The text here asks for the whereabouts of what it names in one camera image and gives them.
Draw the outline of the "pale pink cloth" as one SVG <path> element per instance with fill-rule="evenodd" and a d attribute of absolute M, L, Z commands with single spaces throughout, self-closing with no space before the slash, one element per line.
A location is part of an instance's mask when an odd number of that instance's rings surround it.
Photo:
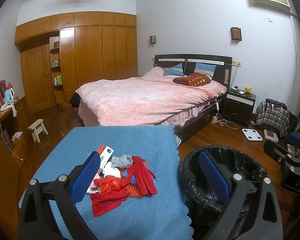
<path fill-rule="evenodd" d="M 87 189 L 87 194 L 100 193 L 100 183 L 91 182 L 90 186 Z"/>

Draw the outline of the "red plastic bag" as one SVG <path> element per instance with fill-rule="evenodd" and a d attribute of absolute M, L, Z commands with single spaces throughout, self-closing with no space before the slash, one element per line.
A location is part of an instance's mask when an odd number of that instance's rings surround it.
<path fill-rule="evenodd" d="M 93 180 L 94 183 L 100 183 L 100 194 L 106 195 L 113 191 L 121 191 L 123 189 L 121 178 L 113 176 L 106 176 L 104 178 L 98 178 Z"/>

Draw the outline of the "white tissue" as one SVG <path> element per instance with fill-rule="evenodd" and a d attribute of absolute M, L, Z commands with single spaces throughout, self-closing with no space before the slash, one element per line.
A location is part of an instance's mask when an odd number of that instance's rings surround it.
<path fill-rule="evenodd" d="M 116 178 L 121 178 L 121 172 L 117 167 L 112 167 L 112 162 L 108 161 L 103 168 L 102 171 L 103 175 L 106 176 L 113 176 Z"/>

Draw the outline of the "white blue cardboard box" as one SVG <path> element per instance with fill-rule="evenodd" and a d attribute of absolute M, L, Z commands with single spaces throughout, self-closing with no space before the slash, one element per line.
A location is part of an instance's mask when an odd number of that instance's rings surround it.
<path fill-rule="evenodd" d="M 97 171 L 98 174 L 100 174 L 103 171 L 113 152 L 114 150 L 109 146 L 101 145 L 98 148 L 97 153 L 100 156 L 100 166 Z"/>

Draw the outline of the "orange foam net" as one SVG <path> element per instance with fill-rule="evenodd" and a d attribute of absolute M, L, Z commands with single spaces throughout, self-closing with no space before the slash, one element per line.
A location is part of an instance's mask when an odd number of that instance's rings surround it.
<path fill-rule="evenodd" d="M 128 176 L 127 170 L 120 170 L 121 178 L 125 179 Z M 134 175 L 131 176 L 131 181 L 124 188 L 130 193 L 131 198 L 142 198 L 143 194 L 140 192 L 138 188 L 138 184 Z"/>

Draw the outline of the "black lined trash bin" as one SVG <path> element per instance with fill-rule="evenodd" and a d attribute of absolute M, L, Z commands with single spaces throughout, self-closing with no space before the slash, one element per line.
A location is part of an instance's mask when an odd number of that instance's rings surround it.
<path fill-rule="evenodd" d="M 225 146 L 204 146 L 181 167 L 194 239 L 271 239 L 281 224 L 266 169 Z"/>

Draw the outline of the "white bathroom scale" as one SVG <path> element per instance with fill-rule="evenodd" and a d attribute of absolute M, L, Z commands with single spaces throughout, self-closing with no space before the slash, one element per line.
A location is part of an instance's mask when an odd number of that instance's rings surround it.
<path fill-rule="evenodd" d="M 261 135 L 255 129 L 243 128 L 242 133 L 246 137 L 246 139 L 249 141 L 262 141 L 263 140 Z"/>

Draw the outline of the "blue felt table cloth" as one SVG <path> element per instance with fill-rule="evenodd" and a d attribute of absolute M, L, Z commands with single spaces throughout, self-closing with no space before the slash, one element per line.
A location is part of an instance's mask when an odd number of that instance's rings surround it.
<path fill-rule="evenodd" d="M 171 126 L 74 128 L 21 200 L 18 239 L 191 239 Z"/>

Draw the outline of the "brown dotted pillow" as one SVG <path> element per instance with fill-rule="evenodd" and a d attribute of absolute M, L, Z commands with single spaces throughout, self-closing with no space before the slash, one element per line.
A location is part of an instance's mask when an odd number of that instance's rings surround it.
<path fill-rule="evenodd" d="M 211 80 L 212 77 L 208 75 L 201 73 L 192 73 L 186 77 L 176 77 L 173 79 L 173 82 L 184 86 L 200 87 L 210 83 Z"/>

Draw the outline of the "black garment on bed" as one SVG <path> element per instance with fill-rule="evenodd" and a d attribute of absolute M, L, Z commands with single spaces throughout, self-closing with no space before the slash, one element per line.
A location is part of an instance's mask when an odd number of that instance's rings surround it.
<path fill-rule="evenodd" d="M 74 93 L 73 96 L 71 97 L 69 103 L 70 105 L 75 108 L 76 110 L 78 110 L 79 105 L 80 105 L 80 101 L 81 101 L 81 97 L 78 93 Z"/>

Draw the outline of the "blue electric kettle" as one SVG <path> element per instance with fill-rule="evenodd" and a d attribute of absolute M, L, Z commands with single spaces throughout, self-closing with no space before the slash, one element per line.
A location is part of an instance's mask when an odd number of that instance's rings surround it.
<path fill-rule="evenodd" d="M 13 103 L 15 100 L 15 93 L 13 90 L 13 86 L 10 82 L 8 82 L 7 84 L 7 88 L 4 91 L 4 99 L 5 99 L 5 103 Z"/>

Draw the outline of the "pink bed cover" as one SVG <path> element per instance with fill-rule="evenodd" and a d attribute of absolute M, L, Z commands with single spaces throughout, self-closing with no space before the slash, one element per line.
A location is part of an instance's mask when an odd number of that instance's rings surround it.
<path fill-rule="evenodd" d="M 85 126 L 183 127 L 227 91 L 215 80 L 193 87 L 173 79 L 154 67 L 141 77 L 86 83 L 76 90 L 78 114 Z"/>

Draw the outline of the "right wall lamp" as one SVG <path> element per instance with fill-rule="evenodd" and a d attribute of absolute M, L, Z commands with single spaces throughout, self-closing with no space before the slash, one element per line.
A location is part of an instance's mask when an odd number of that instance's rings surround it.
<path fill-rule="evenodd" d="M 242 41 L 242 31 L 241 31 L 241 28 L 239 28 L 239 27 L 231 27 L 230 31 L 231 31 L 231 40 L 232 41 L 236 41 L 236 42 Z"/>

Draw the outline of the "wall lamp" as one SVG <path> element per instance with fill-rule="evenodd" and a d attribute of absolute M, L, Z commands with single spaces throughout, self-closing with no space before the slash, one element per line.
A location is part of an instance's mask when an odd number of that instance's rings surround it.
<path fill-rule="evenodd" d="M 149 43 L 150 43 L 151 45 L 155 45 L 155 44 L 157 43 L 157 37 L 156 37 L 155 35 L 151 35 L 151 36 L 149 37 Z"/>
<path fill-rule="evenodd" d="M 236 42 L 242 41 L 242 31 L 241 31 L 241 28 L 239 28 L 239 27 L 231 27 L 230 31 L 231 31 L 231 40 L 232 41 L 236 41 Z"/>

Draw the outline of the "left wall lamp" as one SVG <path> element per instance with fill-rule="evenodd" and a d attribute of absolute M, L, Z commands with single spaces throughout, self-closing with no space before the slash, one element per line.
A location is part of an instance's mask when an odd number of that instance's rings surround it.
<path fill-rule="evenodd" d="M 155 44 L 157 43 L 157 37 L 156 37 L 155 35 L 151 35 L 151 36 L 149 37 L 149 43 L 150 43 L 151 45 L 155 45 Z"/>

